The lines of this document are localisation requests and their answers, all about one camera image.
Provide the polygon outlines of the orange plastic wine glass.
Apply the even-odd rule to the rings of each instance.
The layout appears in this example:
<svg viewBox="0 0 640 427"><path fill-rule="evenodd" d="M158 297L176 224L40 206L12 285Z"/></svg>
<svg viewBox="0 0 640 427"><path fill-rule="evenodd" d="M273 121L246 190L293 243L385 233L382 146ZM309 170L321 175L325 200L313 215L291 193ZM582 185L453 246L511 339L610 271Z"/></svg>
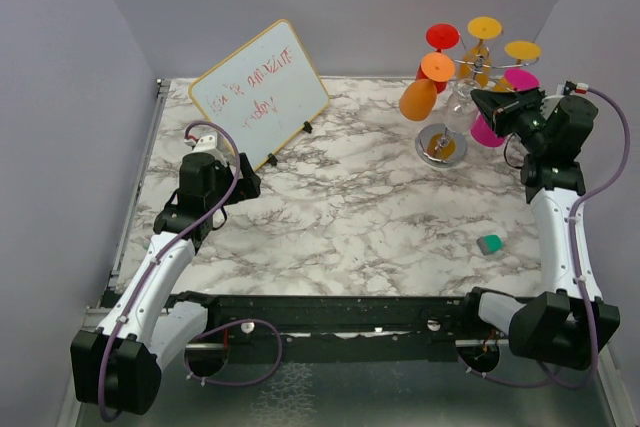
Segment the orange plastic wine glass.
<svg viewBox="0 0 640 427"><path fill-rule="evenodd" d="M418 76L399 101L401 114L411 121L425 120L435 106L438 94L443 92L455 74L453 60L440 52L426 54L419 66Z"/></svg>

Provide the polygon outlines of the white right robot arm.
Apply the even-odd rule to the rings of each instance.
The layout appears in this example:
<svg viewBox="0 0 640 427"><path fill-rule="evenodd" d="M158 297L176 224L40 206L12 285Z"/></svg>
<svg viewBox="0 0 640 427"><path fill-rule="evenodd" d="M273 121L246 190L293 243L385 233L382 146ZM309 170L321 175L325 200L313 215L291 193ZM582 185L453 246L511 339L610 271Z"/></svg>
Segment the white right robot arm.
<svg viewBox="0 0 640 427"><path fill-rule="evenodd" d="M598 115L585 87L571 85L553 107L539 88L475 89L471 99L492 131L514 135L526 150L520 180L538 230L543 291L522 302L475 288L459 314L461 330L481 338L493 328L519 357L584 371L620 325L590 265L584 204L591 198L577 156Z"/></svg>

